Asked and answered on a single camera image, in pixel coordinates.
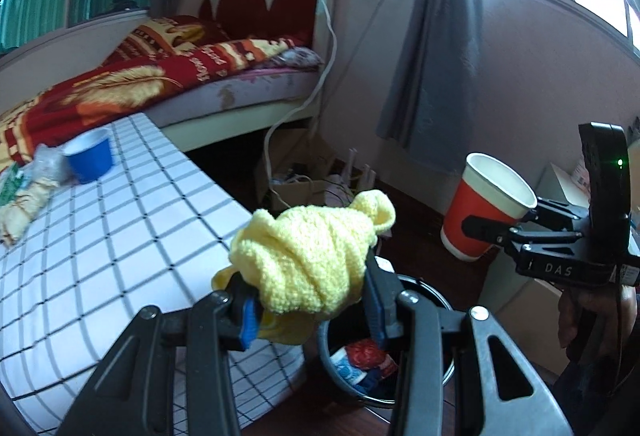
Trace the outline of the person's right hand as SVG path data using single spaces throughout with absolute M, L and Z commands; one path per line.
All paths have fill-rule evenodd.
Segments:
M 558 308 L 560 347 L 567 348 L 582 332 L 578 317 L 585 313 L 593 314 L 604 322 L 599 346 L 599 355 L 603 356 L 616 349 L 618 330 L 622 330 L 622 343 L 625 343 L 634 331 L 638 316 L 637 293 L 634 287 L 628 286 L 622 286 L 620 293 L 612 290 L 565 289 L 559 299 Z

